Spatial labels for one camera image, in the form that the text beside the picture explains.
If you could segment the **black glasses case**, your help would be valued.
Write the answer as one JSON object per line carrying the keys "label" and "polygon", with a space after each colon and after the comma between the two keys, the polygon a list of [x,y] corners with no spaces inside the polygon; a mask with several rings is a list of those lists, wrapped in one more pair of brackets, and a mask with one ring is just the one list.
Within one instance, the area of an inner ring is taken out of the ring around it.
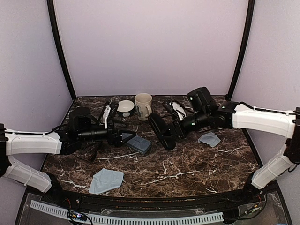
{"label": "black glasses case", "polygon": [[[163,120],[163,118],[157,113],[151,113],[149,116],[149,123],[162,146],[166,150],[173,150],[176,147],[176,138],[174,136],[174,131],[164,131],[166,122]],[[173,135],[173,142],[161,142],[161,135],[163,134]]]}

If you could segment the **thick black-frame sunglasses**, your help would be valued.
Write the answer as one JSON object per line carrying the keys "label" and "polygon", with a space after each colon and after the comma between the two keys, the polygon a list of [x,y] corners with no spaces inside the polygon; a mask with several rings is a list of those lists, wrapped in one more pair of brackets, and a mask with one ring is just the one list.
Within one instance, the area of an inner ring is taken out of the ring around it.
{"label": "thick black-frame sunglasses", "polygon": [[77,159],[80,159],[84,162],[87,162],[87,163],[93,163],[96,159],[96,156],[98,154],[98,151],[100,150],[101,146],[102,146],[103,142],[100,141],[100,142],[93,142],[93,143],[87,143],[87,147],[91,147],[91,149],[88,151],[92,151],[92,154],[89,156],[89,158],[82,158],[81,156],[79,155],[76,155],[76,154],[72,154],[74,157],[76,157]]}

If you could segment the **small blue cleaning cloth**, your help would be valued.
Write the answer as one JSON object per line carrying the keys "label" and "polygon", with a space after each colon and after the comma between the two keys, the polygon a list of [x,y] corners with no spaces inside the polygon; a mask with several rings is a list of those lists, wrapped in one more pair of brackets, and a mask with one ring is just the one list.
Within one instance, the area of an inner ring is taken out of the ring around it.
{"label": "small blue cleaning cloth", "polygon": [[212,132],[202,135],[197,141],[199,143],[205,143],[212,148],[216,147],[221,142],[220,138]]}

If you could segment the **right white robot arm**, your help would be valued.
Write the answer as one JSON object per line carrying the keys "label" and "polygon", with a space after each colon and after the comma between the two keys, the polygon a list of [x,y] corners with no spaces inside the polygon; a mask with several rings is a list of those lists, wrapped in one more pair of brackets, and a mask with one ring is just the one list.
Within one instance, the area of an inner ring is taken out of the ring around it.
{"label": "right white robot arm", "polygon": [[177,102],[164,102],[163,106],[173,116],[173,122],[169,125],[163,122],[156,129],[156,134],[167,150],[174,149],[177,139],[205,127],[253,129],[286,138],[279,152],[249,176],[239,194],[243,203],[250,203],[256,198],[258,190],[300,163],[299,108],[277,111],[257,108],[244,102],[225,101],[218,106],[215,101],[210,101],[206,105],[194,106],[193,114],[188,116]]}

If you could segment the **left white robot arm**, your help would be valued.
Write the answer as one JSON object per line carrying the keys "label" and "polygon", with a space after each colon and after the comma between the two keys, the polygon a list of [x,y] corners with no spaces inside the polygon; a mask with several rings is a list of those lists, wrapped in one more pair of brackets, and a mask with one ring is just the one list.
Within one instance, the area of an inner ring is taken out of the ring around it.
{"label": "left white robot arm", "polygon": [[38,171],[14,158],[16,154],[46,153],[71,155],[84,143],[106,140],[109,145],[121,147],[133,137],[135,131],[115,127],[116,110],[106,106],[101,118],[91,115],[87,107],[78,107],[69,115],[68,124],[57,126],[49,132],[33,133],[6,129],[0,126],[0,175],[30,186],[48,197],[55,204],[66,201],[66,193],[57,178]]}

